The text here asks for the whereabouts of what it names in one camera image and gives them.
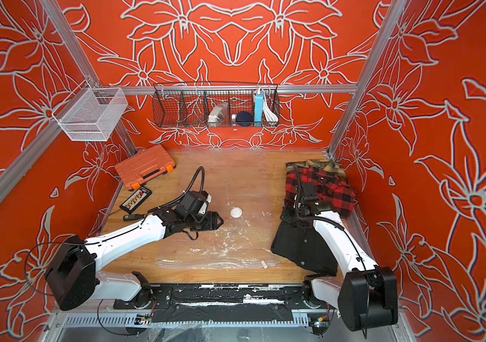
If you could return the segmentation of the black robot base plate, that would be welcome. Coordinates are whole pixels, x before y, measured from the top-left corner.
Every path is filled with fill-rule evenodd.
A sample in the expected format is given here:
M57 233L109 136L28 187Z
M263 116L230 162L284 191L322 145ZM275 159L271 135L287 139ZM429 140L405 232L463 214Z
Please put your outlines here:
M307 296L303 284L152 284L148 304L138 308L116 299L113 309L148 314L151 319L288 319L308 313L315 323L337 318L337 310Z

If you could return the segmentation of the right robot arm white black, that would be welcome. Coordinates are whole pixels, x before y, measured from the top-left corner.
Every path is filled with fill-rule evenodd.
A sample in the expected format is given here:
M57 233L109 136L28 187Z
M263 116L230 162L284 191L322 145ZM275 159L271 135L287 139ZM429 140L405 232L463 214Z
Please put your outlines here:
M304 300L337 309L350 331L398 322L396 275L359 246L328 202L287 201L271 251L313 272Z

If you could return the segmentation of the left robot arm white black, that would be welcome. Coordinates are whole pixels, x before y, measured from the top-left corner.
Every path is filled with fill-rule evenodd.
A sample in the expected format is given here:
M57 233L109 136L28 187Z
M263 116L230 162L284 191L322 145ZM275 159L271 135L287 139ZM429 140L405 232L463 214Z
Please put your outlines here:
M60 310L70 311L93 300L116 300L144 309L154 302L149 281L140 272L104 272L116 259L153 242L185 233L197 239L200 232L224 224L214 211L181 217L174 209L159 209L140 222L107 235L83 241L74 235L60 244L46 272L46 283Z

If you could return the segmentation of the clear plastic vacuum bag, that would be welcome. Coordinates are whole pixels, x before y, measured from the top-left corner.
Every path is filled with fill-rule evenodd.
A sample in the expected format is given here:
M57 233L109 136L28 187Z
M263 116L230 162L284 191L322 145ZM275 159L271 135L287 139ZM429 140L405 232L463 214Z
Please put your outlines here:
M285 198L287 164L317 157L310 151L184 150L174 153L176 170L164 189L168 199L179 195L198 167L205 170L209 208L224 223L192 241L176 234L153 245L154 262L166 269L293 268L271 251Z

